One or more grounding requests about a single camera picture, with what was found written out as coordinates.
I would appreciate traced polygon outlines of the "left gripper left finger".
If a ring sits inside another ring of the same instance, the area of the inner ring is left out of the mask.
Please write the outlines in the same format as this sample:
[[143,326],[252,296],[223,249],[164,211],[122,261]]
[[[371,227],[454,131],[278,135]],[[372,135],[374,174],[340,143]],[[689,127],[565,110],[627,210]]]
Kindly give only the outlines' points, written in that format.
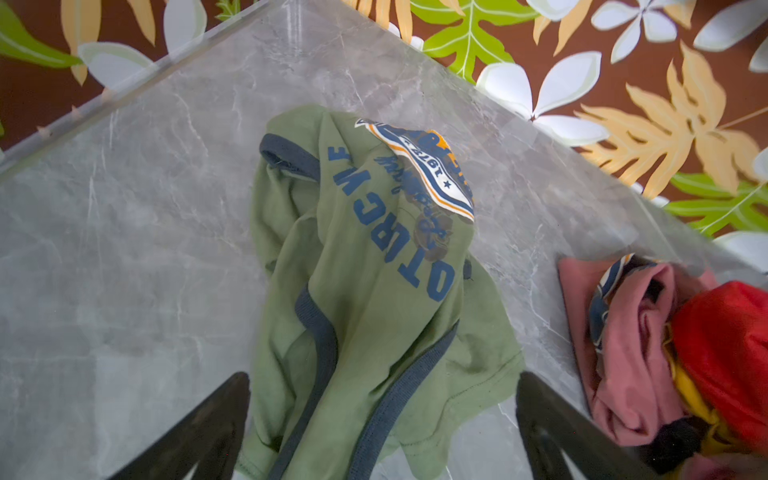
[[242,446],[249,377],[236,372],[114,479],[230,479]]

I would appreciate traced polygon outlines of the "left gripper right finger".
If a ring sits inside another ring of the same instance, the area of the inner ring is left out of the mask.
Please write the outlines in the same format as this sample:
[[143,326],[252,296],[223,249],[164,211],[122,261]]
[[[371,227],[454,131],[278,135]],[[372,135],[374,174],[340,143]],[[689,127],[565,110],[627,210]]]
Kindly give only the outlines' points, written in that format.
[[524,371],[516,392],[516,417],[535,479],[570,479],[568,464],[587,479],[657,479],[580,414],[535,373]]

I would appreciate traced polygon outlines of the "green printed t-shirt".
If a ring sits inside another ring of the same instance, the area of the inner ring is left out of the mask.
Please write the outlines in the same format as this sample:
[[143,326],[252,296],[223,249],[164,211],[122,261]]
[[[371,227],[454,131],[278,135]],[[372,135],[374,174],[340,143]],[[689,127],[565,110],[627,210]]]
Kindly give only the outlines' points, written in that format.
[[268,289],[251,479],[367,479],[401,451],[438,478],[465,422],[515,393],[522,350],[471,255],[472,191],[433,130],[306,105],[269,121],[251,232]]

